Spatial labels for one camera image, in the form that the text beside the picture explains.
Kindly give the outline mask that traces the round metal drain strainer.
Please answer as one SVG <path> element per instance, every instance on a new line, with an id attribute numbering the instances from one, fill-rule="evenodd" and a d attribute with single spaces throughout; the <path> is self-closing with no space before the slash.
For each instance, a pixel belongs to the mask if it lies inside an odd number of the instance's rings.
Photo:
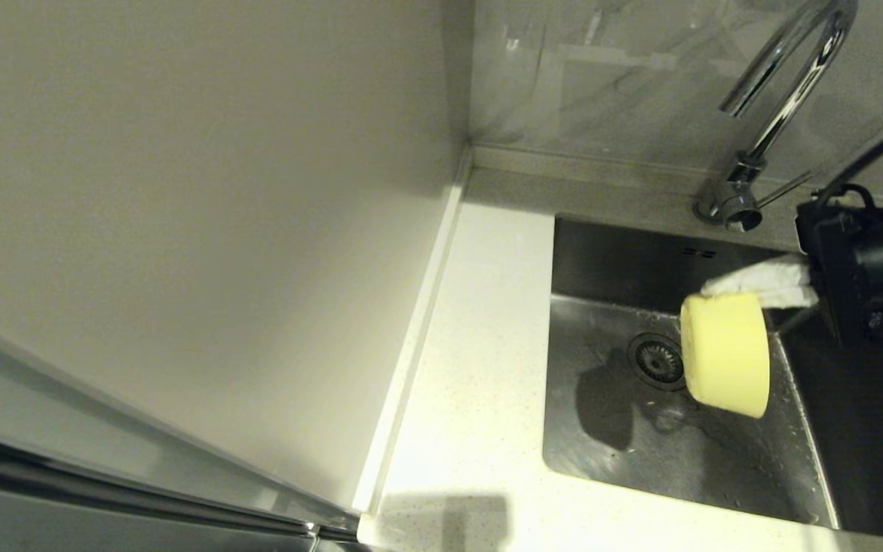
<path id="1" fill-rule="evenodd" d="M 626 356 L 633 373 L 645 384 L 665 392 L 687 387 L 681 345 L 663 334 L 641 333 L 628 343 Z"/>

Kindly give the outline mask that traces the chrome gooseneck faucet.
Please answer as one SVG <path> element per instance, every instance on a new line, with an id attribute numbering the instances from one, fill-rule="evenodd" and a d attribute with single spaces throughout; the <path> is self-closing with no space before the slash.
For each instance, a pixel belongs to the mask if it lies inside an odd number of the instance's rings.
<path id="1" fill-rule="evenodd" d="M 746 233 L 763 222 L 753 185 L 767 167 L 767 154 L 793 121 L 824 74 L 837 59 L 858 14 L 858 0 L 806 0 L 785 20 L 747 66 L 719 109 L 742 117 L 767 90 L 773 78 L 814 32 L 819 40 L 809 50 L 794 83 L 767 117 L 746 148 L 734 153 L 723 175 L 704 186 L 694 203 L 694 215 L 709 224 Z"/>

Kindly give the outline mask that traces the chrome faucet lever handle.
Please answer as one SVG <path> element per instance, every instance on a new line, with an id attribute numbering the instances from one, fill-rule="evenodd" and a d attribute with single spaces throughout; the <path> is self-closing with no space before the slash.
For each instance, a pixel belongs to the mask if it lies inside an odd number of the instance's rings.
<path id="1" fill-rule="evenodd" d="M 775 202 L 778 199 L 781 199 L 783 196 L 788 195 L 789 192 L 795 191 L 799 186 L 805 185 L 807 182 L 812 181 L 814 178 L 814 171 L 807 170 L 803 172 L 803 174 L 798 175 L 794 179 L 790 179 L 788 182 L 785 182 L 784 185 L 778 186 L 777 189 L 774 189 L 772 192 L 768 192 L 764 198 L 757 200 L 758 209 L 764 209 L 765 206 L 770 205 L 772 202 Z"/>

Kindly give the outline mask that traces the white cabinet side panel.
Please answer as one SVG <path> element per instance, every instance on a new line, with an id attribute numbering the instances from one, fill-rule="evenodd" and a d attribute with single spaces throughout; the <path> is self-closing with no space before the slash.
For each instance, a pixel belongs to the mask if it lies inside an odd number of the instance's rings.
<path id="1" fill-rule="evenodd" d="M 353 510 L 476 0 L 0 0 L 0 343 Z"/>

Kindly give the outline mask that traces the stainless steel sink basin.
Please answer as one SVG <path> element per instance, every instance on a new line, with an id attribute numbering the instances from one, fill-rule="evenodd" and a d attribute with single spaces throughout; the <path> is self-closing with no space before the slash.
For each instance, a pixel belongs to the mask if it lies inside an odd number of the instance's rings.
<path id="1" fill-rule="evenodd" d="M 818 314 L 771 310 L 760 419 L 665 392 L 628 343 L 682 348 L 679 311 L 704 281 L 778 251 L 557 218 L 543 460 L 560 474 L 883 537 L 883 324 L 842 349 Z"/>

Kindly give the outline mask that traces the white countertop edge strip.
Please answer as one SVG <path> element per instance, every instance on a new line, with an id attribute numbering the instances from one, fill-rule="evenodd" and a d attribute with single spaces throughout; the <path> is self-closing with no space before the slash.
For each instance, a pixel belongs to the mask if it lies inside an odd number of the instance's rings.
<path id="1" fill-rule="evenodd" d="M 471 178 L 474 160 L 475 147 L 464 146 L 455 178 L 451 185 L 446 186 L 444 211 L 442 211 L 441 220 L 439 220 L 435 240 L 432 242 L 426 271 L 408 321 L 402 349 L 397 357 L 385 402 L 383 402 L 379 413 L 376 431 L 353 496 L 353 510 L 361 514 L 370 514 L 371 511 L 377 511 L 379 507 L 383 485 L 388 478 L 390 461 L 392 461 L 396 441 L 400 430 L 402 430 L 407 402 L 416 377 L 428 329 L 430 329 L 432 311 L 434 311 L 439 286 L 444 279 L 446 261 L 451 250 L 453 235 L 455 235 L 464 192 Z"/>

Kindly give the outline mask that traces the yellow-green bowl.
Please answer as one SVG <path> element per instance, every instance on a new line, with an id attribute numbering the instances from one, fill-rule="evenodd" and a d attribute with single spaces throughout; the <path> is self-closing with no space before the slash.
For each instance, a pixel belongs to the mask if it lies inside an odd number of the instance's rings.
<path id="1" fill-rule="evenodd" d="M 697 402 L 760 419 L 770 401 L 770 343 L 755 294 L 684 298 L 684 381 Z"/>

